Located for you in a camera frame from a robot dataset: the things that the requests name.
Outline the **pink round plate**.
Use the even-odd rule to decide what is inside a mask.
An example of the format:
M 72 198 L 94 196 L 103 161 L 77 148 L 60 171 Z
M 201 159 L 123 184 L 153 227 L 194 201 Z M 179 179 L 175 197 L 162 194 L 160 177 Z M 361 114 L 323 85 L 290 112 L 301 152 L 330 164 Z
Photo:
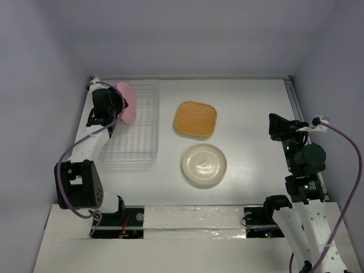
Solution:
M 128 103 L 128 107 L 125 107 L 123 113 L 119 115 L 119 118 L 124 123 L 131 124 L 137 116 L 137 99 L 134 90 L 128 83 L 123 81 L 117 84 L 117 89 Z

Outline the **woven bamboo square plate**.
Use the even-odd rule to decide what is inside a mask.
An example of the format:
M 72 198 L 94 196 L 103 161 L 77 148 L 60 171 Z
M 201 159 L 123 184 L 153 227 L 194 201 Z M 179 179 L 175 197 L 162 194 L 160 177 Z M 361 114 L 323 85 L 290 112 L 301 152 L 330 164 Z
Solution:
M 183 135 L 195 138 L 208 138 L 215 130 L 217 110 L 200 102 L 183 102 L 177 109 L 174 128 Z

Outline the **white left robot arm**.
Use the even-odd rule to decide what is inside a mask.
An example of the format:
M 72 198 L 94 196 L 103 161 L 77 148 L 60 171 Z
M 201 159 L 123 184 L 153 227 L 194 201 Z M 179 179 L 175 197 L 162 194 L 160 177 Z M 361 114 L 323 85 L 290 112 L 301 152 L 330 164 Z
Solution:
M 98 208 L 102 205 L 104 190 L 94 160 L 129 104 L 112 86 L 96 88 L 90 93 L 93 108 L 88 115 L 85 136 L 62 154 L 54 174 L 59 207 L 83 219 L 99 220 Z

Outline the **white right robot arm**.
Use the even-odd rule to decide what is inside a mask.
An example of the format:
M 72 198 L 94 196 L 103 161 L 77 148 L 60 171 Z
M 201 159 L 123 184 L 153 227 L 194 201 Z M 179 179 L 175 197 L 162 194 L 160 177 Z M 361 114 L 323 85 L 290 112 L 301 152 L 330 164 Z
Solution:
M 269 115 L 268 133 L 283 147 L 287 168 L 287 195 L 268 196 L 262 217 L 276 223 L 291 248 L 290 261 L 300 272 L 347 272 L 325 212 L 319 173 L 326 168 L 326 152 L 308 141 L 309 124 Z

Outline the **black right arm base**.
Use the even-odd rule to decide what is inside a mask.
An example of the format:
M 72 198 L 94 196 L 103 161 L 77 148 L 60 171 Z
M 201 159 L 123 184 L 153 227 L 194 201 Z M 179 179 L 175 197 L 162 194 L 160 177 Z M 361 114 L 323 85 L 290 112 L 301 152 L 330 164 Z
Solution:
M 284 234 L 272 218 L 266 216 L 263 207 L 244 207 L 241 225 L 246 230 L 246 238 L 284 238 Z

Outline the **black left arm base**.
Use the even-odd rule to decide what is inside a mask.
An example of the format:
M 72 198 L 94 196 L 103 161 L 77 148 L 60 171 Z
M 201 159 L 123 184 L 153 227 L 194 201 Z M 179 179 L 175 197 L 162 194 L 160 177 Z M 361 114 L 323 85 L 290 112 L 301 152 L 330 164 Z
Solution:
M 105 213 L 98 227 L 93 220 L 91 237 L 94 239 L 143 239 L 144 207 L 127 206 L 123 212 Z

